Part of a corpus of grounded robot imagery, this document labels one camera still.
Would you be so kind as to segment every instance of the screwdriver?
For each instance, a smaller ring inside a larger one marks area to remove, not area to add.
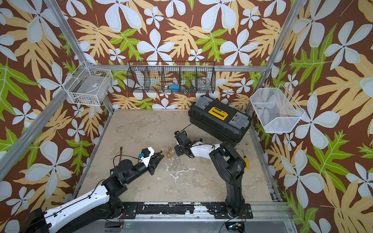
[[[244,160],[245,160],[245,163],[246,163],[246,168],[247,168],[247,169],[250,169],[249,162],[247,161],[247,158],[246,158],[246,156],[245,156],[245,152],[244,152],[244,150],[242,150],[242,153],[244,154]]]

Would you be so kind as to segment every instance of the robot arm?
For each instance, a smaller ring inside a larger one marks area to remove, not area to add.
[[[96,220],[119,217],[123,207],[119,195],[127,190],[126,184],[146,171],[153,175],[164,155],[148,147],[140,157],[136,165],[131,160],[122,160],[110,170],[111,176],[92,191],[45,212],[41,208],[32,211],[20,232],[71,233]]]
[[[230,217],[237,216],[245,204],[241,189],[241,180],[246,166],[244,159],[228,142],[215,145],[204,144],[202,139],[192,142],[185,131],[176,131],[175,139],[177,143],[175,151],[178,156],[186,154],[191,158],[204,157],[212,160],[220,177],[226,183],[226,210]]]

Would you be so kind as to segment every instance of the wire basket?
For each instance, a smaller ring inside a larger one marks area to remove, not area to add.
[[[130,65],[127,85],[130,92],[213,93],[215,68],[214,65]]]
[[[100,69],[82,64],[83,70],[76,72],[77,77],[66,89],[66,93],[74,104],[101,106],[109,87],[112,85],[113,75],[108,69]]]
[[[296,100],[280,88],[259,88],[250,101],[266,133],[290,133],[304,115]],[[290,102],[296,103],[297,109]]]

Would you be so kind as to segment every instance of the stained floor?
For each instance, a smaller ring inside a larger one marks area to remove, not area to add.
[[[119,154],[120,147],[123,147],[123,154],[134,157],[147,147],[156,152],[162,148],[167,151],[169,147],[174,150],[174,132],[188,124],[187,111],[115,111],[79,195],[94,189],[99,180],[110,175],[113,157]],[[221,143],[194,125],[187,127],[186,132],[192,141],[202,138],[204,143]],[[235,148],[242,157],[246,155],[250,164],[242,179],[245,200],[272,201],[249,132]],[[127,187],[128,190],[120,196],[122,201],[204,202],[224,201],[226,198],[225,182],[210,159],[178,157],[174,151],[171,159],[163,158],[153,176],[146,173]]]

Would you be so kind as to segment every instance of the toolbox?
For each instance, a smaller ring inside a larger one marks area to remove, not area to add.
[[[230,142],[234,147],[251,124],[248,115],[206,95],[190,106],[188,115],[192,124],[222,142]]]

